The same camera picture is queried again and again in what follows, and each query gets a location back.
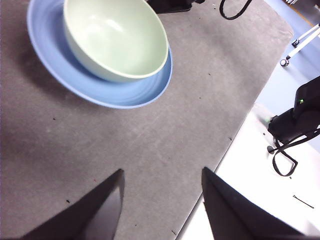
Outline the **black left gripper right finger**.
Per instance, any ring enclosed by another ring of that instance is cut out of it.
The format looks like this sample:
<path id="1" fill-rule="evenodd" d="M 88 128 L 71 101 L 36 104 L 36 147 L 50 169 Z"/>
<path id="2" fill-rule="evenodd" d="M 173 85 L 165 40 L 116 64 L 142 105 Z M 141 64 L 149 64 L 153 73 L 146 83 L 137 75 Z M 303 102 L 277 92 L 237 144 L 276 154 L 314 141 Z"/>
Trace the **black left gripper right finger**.
<path id="1" fill-rule="evenodd" d="M 201 172 L 205 211 L 215 240 L 307 240 L 255 205 L 209 168 Z"/>

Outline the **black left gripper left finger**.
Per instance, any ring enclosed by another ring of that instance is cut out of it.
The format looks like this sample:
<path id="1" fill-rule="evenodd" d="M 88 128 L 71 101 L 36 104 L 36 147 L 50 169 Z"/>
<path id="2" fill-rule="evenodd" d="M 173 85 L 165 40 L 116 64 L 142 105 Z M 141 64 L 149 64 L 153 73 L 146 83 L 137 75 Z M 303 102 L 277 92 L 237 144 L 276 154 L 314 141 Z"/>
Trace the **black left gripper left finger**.
<path id="1" fill-rule="evenodd" d="M 22 237 L 23 240 L 112 240 L 120 220 L 125 172 L 118 169 L 77 202 Z"/>

